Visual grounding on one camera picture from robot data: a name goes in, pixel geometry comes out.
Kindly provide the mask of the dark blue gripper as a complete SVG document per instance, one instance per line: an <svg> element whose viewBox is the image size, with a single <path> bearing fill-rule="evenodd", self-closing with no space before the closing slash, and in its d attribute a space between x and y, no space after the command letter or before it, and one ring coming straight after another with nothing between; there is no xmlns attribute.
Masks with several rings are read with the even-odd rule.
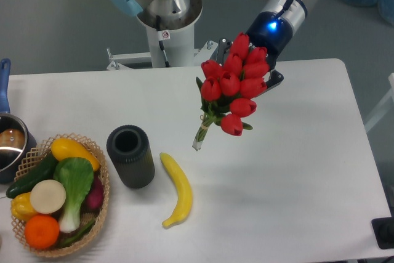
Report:
<svg viewBox="0 0 394 263"><path fill-rule="evenodd" d="M284 76L274 68L280 53L291 40L291 25L285 20L277 19L273 12L261 12L247 29L246 34L253 46L267 49L266 60L272 70L268 81L266 81L267 89L264 91L268 92L279 86L284 80ZM217 63L223 64L225 53L231 48L231 45L232 41L227 38L222 38L219 41Z"/></svg>

